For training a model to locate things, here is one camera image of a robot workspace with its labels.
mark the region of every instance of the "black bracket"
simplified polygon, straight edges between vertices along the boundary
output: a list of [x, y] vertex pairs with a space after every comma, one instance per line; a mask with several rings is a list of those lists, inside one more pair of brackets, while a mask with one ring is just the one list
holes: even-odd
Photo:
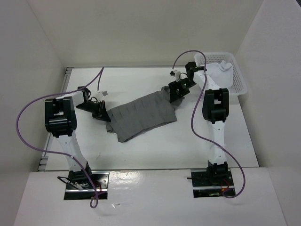
[[[85, 168], [86, 172], [88, 173], [89, 176], [92, 175], [92, 171], [89, 167], [89, 164], [87, 162], [86, 164], [86, 168]], [[69, 171], [69, 176], [68, 176], [71, 180], [72, 183], [90, 183], [87, 176], [85, 175], [84, 171], [77, 171], [77, 172], [73, 172], [73, 171]]]
[[111, 119], [107, 113], [107, 110], [105, 108], [105, 101], [101, 102], [93, 102], [91, 100], [88, 100], [88, 92], [89, 90], [87, 88], [84, 89], [84, 103], [76, 106], [76, 108], [84, 110], [86, 112], [91, 112], [92, 117], [94, 119], [98, 119], [101, 121], [108, 121], [111, 122]]
[[77, 127], [72, 97], [45, 100], [45, 127], [54, 137], [72, 135]]
[[170, 90], [170, 103], [181, 99], [183, 96], [190, 93], [189, 89], [196, 85], [196, 83], [193, 81], [194, 72], [203, 71], [204, 67], [197, 67], [195, 62], [188, 62], [185, 65], [185, 69], [187, 73], [187, 78], [182, 79], [180, 81], [173, 81], [168, 85]]
[[208, 161], [208, 167], [207, 167], [207, 175], [208, 179], [211, 182], [212, 185], [220, 184], [223, 179], [226, 178], [228, 174], [228, 164], [227, 162], [224, 162], [224, 164], [217, 165], [211, 164]]
[[229, 115], [228, 89], [206, 90], [203, 103], [203, 117], [215, 124], [216, 121], [225, 122]]

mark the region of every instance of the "white plastic basket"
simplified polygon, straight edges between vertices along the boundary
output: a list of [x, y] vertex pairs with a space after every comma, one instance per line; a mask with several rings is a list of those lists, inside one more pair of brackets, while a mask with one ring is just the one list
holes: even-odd
[[[230, 62], [233, 65], [233, 85], [230, 88], [230, 96], [239, 96], [247, 93], [245, 80], [233, 54], [226, 52], [211, 52], [204, 54], [207, 59], [207, 64], [221, 63], [222, 60], [224, 60], [226, 63]], [[194, 60], [197, 66], [204, 65], [205, 63], [204, 57], [200, 53], [197, 53], [194, 56]]]

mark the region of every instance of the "white wall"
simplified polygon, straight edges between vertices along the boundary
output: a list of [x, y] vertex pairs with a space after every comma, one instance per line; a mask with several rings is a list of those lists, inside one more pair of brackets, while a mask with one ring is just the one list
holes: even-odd
[[[37, 170], [40, 158], [18, 139], [17, 114], [30, 100], [59, 91], [63, 75], [63, 65], [26, 0], [0, 1], [0, 225], [13, 225], [29, 172]], [[47, 135], [43, 109], [41, 101], [21, 122], [26, 139], [39, 147]]]
[[301, 222], [301, 7], [265, 0], [236, 59], [248, 83], [240, 98], [259, 163], [268, 167], [289, 226]]
[[[262, 0], [28, 0], [65, 66], [171, 65], [236, 53]], [[184, 64], [193, 54], [181, 58]]]

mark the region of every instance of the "black cable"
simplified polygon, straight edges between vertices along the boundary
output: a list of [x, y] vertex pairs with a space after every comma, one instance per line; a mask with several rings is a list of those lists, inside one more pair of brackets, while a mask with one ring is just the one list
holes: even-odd
[[96, 101], [93, 101], [93, 102], [99, 102], [99, 100], [96, 98], [96, 97], [91, 97], [89, 100], [92, 101], [92, 99], [95, 99]]
[[180, 73], [180, 80], [182, 80], [182, 79], [181, 79], [181, 74], [185, 74], [186, 77], [188, 77], [188, 75], [187, 75], [186, 73], [182, 72], [182, 73]]
[[73, 188], [75, 188], [75, 189], [78, 190], [78, 188], [77, 188], [76, 186], [74, 186], [73, 184], [68, 183], [68, 182], [66, 182], [66, 181], [63, 180], [63, 179], [66, 179], [66, 180], [68, 180], [68, 181], [71, 181], [70, 178], [60, 177], [60, 176], [58, 176], [57, 178], [58, 178], [60, 181], [62, 181], [64, 184], [69, 185], [69, 186], [71, 186], [71, 187], [73, 187]]

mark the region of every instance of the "wrinkled cloth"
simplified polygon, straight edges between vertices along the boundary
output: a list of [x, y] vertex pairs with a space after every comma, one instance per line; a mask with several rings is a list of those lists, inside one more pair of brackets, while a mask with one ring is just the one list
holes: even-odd
[[206, 65], [207, 75], [222, 88], [230, 88], [233, 85], [233, 65], [224, 60], [219, 63]]
[[169, 103], [169, 87], [108, 111], [107, 132], [116, 133], [123, 143], [151, 129], [177, 121], [174, 113], [182, 100]]

